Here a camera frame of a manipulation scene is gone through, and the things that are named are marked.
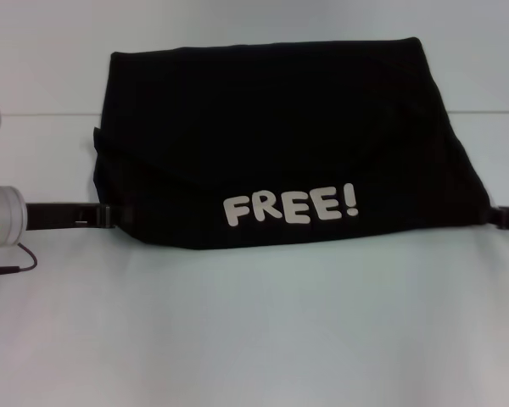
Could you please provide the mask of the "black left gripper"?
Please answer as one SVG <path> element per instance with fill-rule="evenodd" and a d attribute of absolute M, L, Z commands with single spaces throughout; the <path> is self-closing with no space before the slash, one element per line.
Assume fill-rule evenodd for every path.
<path fill-rule="evenodd" d="M 131 227 L 132 207 L 100 203 L 28 203 L 27 230 Z"/>

